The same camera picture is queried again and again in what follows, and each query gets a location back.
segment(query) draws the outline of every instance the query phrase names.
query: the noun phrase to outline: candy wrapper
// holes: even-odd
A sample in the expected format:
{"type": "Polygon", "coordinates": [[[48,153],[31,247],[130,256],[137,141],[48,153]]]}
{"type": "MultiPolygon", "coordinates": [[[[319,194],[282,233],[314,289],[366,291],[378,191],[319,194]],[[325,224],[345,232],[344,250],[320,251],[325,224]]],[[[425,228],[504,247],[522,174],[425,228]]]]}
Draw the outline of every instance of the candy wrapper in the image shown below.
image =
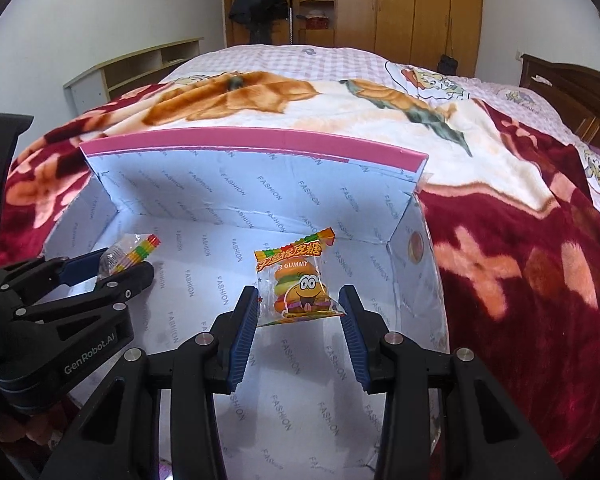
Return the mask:
{"type": "Polygon", "coordinates": [[[262,298],[258,326],[344,315],[326,279],[334,241],[328,228],[279,249],[256,251],[262,298]]]}
{"type": "Polygon", "coordinates": [[[98,278],[106,278],[143,262],[158,245],[160,245],[160,239],[156,235],[123,235],[100,257],[98,278]]]}

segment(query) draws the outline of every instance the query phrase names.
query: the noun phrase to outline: blanket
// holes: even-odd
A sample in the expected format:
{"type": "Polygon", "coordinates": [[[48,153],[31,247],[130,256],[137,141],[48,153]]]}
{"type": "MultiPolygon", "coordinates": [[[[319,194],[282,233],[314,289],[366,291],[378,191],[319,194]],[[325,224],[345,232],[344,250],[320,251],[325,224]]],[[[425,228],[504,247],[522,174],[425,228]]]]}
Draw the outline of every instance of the blanket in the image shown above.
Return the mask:
{"type": "Polygon", "coordinates": [[[226,73],[147,86],[37,140],[14,161],[0,266],[40,254],[90,179],[79,145],[197,126],[270,126],[429,154],[419,196],[452,348],[472,348],[565,473],[600,434],[600,213],[577,150],[477,99],[435,107],[366,80],[226,73]]]}

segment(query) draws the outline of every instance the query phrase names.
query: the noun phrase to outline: brown wooden headboard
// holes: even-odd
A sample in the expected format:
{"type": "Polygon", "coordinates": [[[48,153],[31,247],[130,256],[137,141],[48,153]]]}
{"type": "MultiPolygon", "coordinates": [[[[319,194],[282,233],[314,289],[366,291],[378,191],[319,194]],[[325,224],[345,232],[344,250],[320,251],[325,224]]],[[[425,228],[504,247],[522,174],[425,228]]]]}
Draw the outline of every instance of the brown wooden headboard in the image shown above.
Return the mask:
{"type": "Polygon", "coordinates": [[[600,72],[525,54],[520,86],[544,97],[574,134],[600,148],[600,72]]]}

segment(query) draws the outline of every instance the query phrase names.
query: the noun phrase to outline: wall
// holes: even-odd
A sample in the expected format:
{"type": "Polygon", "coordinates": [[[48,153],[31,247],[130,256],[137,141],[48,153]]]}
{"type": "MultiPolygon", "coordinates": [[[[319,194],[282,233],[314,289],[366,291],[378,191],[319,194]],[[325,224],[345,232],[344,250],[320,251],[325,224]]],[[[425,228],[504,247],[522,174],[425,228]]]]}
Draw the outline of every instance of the wall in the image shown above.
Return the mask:
{"type": "Polygon", "coordinates": [[[224,47],[222,0],[12,0],[0,17],[0,112],[33,115],[16,152],[72,118],[62,85],[107,59],[203,36],[224,47]]]}
{"type": "Polygon", "coordinates": [[[600,70],[600,17],[590,0],[484,0],[476,77],[517,84],[516,51],[600,70]]]}

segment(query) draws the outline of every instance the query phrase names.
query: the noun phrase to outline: candy package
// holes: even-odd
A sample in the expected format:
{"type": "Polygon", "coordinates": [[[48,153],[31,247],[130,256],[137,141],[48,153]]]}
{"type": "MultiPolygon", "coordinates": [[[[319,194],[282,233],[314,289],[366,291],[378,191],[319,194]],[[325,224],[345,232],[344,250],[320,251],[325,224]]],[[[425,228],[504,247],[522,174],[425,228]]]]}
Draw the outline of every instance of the candy package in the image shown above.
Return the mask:
{"type": "Polygon", "coordinates": [[[331,228],[279,249],[256,251],[260,291],[258,326],[342,316],[330,296],[328,249],[335,241],[331,228]]]}
{"type": "Polygon", "coordinates": [[[125,234],[104,251],[98,266],[98,278],[106,278],[143,262],[160,245],[156,235],[125,234]]]}

